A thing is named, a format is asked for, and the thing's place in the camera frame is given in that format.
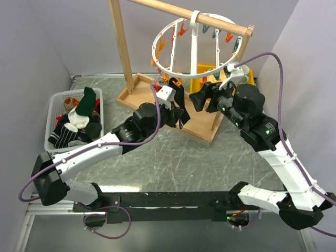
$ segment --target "wooden base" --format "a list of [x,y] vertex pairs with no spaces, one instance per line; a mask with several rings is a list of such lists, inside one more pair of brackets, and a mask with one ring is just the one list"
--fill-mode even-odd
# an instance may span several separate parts
[[[115,99],[117,103],[130,109],[137,109],[144,102],[153,102],[154,97],[149,84],[153,83],[154,79],[138,73],[133,78],[135,89],[132,94],[128,94],[127,88],[124,88]],[[189,99],[189,93],[185,92],[185,107],[191,117],[184,127],[180,130],[178,127],[175,130],[188,138],[196,140],[206,146],[210,146],[218,127],[223,119],[223,115],[218,113],[207,113],[205,110],[196,112],[193,103]]]

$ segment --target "plastic basket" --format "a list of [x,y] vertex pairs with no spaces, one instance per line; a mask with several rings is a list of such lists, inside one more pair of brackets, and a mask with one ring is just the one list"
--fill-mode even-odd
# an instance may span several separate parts
[[[102,129],[100,132],[100,137],[104,135],[104,113],[103,113],[103,95],[100,88],[93,88],[94,92],[96,93],[96,100],[100,99],[100,123],[102,125]],[[83,97],[84,89],[77,89],[77,90],[70,90],[61,93],[54,94],[50,99],[49,110],[48,110],[48,118],[47,118],[47,126],[46,126],[46,134],[44,140],[44,149],[50,153],[62,153],[67,151],[72,151],[79,146],[72,146],[67,148],[56,149],[51,143],[48,142],[48,138],[50,137],[51,133],[56,128],[57,119],[60,114],[65,114],[65,108],[63,102],[65,99],[69,97],[76,98],[80,101]]]

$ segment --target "wooden stand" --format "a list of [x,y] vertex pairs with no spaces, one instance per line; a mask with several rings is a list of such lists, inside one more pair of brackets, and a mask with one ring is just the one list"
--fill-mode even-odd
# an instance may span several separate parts
[[[186,19],[191,19],[191,15],[193,13],[191,10],[183,9],[156,0],[129,1]],[[144,102],[154,102],[153,93],[149,86],[149,84],[153,83],[154,79],[141,73],[138,73],[134,78],[132,78],[131,63],[127,50],[119,0],[109,0],[109,5],[114,24],[115,37],[118,43],[121,65],[126,80],[126,88],[122,90],[115,100],[122,106],[135,110]],[[246,28],[212,18],[201,13],[197,16],[196,22],[227,31],[228,33],[242,36],[243,42],[237,54],[238,61],[241,61],[249,38],[252,36],[254,26],[249,26]],[[207,113],[205,110],[202,112],[196,112],[191,100],[189,99],[189,93],[185,92],[184,97],[185,107],[191,119],[184,125],[183,129],[180,130],[177,127],[176,129],[172,130],[175,130],[206,146],[210,146],[223,119],[223,115],[220,112]]]

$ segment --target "robotic arm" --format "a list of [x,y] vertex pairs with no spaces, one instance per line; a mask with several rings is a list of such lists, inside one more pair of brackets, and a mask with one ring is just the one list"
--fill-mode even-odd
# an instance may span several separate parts
[[[234,64],[229,64],[224,68],[224,72],[227,79],[223,83],[206,82],[200,92],[190,94],[195,110],[202,111],[206,100],[210,98],[206,111],[209,113],[220,111],[238,127],[240,136],[275,170],[286,191],[268,191],[246,182],[239,182],[229,192],[204,192],[203,196],[199,193],[185,192],[176,193],[175,196],[178,194],[178,197],[173,198],[170,193],[159,193],[160,195],[124,193],[122,196],[119,193],[119,201],[124,203],[124,207],[138,212],[143,211],[139,208],[171,208],[157,209],[156,212],[151,210],[151,213],[146,213],[148,217],[143,217],[141,212],[142,215],[138,219],[140,221],[191,219],[193,214],[195,219],[207,218],[211,215],[210,218],[213,221],[225,221],[226,215],[221,211],[248,205],[252,206],[252,209],[260,207],[279,214],[282,220],[294,229],[316,225],[323,217],[322,211],[332,205],[317,194],[312,186],[309,186],[295,163],[300,161],[292,150],[289,140],[286,139],[293,157],[288,155],[279,136],[278,122],[263,113],[265,97],[258,88],[247,84],[236,87],[236,83],[244,76],[242,68],[235,68]],[[145,139],[165,124],[176,127],[184,111],[175,106],[174,94],[175,91],[172,88],[163,86],[156,93],[158,107],[151,103],[144,103],[134,111],[133,116],[104,137],[71,152],[57,154],[54,159],[48,153],[39,155],[32,177],[47,166],[57,164],[53,169],[34,179],[42,203],[52,205],[67,199],[81,202],[92,210],[109,204],[97,184],[74,181],[71,178],[79,171],[106,158],[132,151],[145,143],[147,141]],[[333,200],[336,199],[333,193],[326,193],[310,175],[308,177],[321,194]],[[178,217],[177,215],[171,218],[162,217],[172,211],[178,212]]]

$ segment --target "gray marble surface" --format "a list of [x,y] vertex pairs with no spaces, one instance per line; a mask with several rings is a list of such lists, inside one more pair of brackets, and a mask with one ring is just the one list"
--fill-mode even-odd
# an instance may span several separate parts
[[[123,78],[74,80],[74,89],[84,87],[97,87],[103,92],[105,133],[131,115],[131,110],[115,102],[125,87]],[[226,191],[239,181],[269,190],[283,189],[268,163],[226,119],[210,147],[163,128],[151,143],[104,160],[80,172],[75,179],[130,192]]]

